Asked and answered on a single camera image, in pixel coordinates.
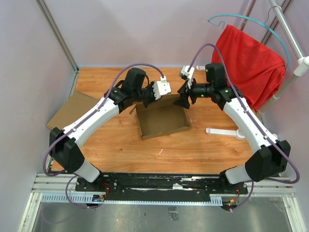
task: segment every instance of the gray floor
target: gray floor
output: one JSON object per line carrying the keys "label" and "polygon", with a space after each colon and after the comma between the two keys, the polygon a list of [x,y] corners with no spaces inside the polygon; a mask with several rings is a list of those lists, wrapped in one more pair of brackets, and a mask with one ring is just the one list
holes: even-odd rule
{"label": "gray floor", "polygon": [[179,206],[178,214],[174,211],[166,205],[103,205],[83,210],[68,203],[42,203],[32,232],[292,231],[280,198],[251,198],[234,213],[216,206]]}

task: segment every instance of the red towel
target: red towel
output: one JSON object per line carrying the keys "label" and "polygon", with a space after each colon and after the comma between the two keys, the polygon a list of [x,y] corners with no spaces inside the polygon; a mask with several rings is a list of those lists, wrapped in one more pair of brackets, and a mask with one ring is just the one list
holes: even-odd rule
{"label": "red towel", "polygon": [[[241,90],[252,109],[260,109],[280,88],[285,74],[284,60],[231,25],[226,26],[216,46],[232,83]],[[215,50],[212,62],[221,63]]]}

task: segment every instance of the cardboard box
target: cardboard box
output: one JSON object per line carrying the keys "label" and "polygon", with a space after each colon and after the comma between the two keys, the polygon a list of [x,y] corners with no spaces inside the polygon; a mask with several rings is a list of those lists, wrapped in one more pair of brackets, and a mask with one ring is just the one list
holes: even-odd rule
{"label": "cardboard box", "polygon": [[51,130],[55,127],[63,129],[87,113],[98,101],[83,93],[74,92],[46,126]]}
{"label": "cardboard box", "polygon": [[[190,124],[184,109],[173,105],[178,97],[178,94],[163,96],[161,100],[150,104],[147,108],[142,103],[136,104],[142,140],[189,130]],[[47,123],[47,127],[51,130],[55,127],[63,129],[78,120],[98,101],[83,93],[74,92]]]}
{"label": "cardboard box", "polygon": [[178,98],[178,94],[171,94],[147,108],[142,104],[136,105],[142,140],[189,130],[184,109],[173,104]]}

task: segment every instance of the wooden table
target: wooden table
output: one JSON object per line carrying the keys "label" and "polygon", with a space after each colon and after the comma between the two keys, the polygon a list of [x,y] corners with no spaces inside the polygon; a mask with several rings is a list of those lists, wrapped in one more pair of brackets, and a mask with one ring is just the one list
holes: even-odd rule
{"label": "wooden table", "polygon": [[[159,80],[156,70],[143,69],[151,81]],[[100,99],[120,70],[82,68],[75,90]],[[179,71],[179,68],[162,69],[172,93],[177,93],[183,84]],[[196,72],[195,78],[197,82],[205,82],[205,73]],[[81,149],[85,158],[102,171],[217,174],[243,164],[252,155],[246,140],[205,133],[207,127],[237,129],[210,99],[198,99],[190,110],[185,110],[191,124],[189,131],[145,141],[140,137],[136,112],[129,114],[132,107],[105,123]],[[53,170],[61,169],[57,163],[53,164]]]}

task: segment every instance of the teal plastic hanger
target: teal plastic hanger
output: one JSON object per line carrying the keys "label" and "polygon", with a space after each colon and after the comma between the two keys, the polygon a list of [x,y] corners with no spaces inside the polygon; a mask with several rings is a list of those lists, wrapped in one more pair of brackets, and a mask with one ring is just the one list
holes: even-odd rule
{"label": "teal plastic hanger", "polygon": [[208,19],[208,22],[210,22],[211,24],[215,25],[215,26],[220,26],[221,24],[222,25],[222,29],[225,29],[225,22],[224,21],[221,21],[219,24],[215,24],[213,22],[211,22],[212,19],[216,18],[216,17],[221,17],[221,16],[231,16],[231,17],[238,17],[238,18],[245,18],[247,20],[250,20],[264,28],[266,28],[267,30],[269,30],[274,36],[276,36],[276,38],[279,40],[279,42],[281,43],[283,49],[284,49],[284,52],[286,54],[286,58],[287,58],[287,64],[286,64],[286,70],[289,69],[289,66],[290,66],[290,55],[289,55],[289,52],[288,52],[288,49],[286,48],[284,42],[282,41],[282,39],[280,38],[280,36],[273,30],[271,29],[270,27],[266,26],[265,23],[262,23],[260,21],[257,21],[256,19],[254,18],[251,18],[251,17],[247,17],[247,16],[244,16],[244,15],[241,15],[241,14],[217,14],[211,18]]}

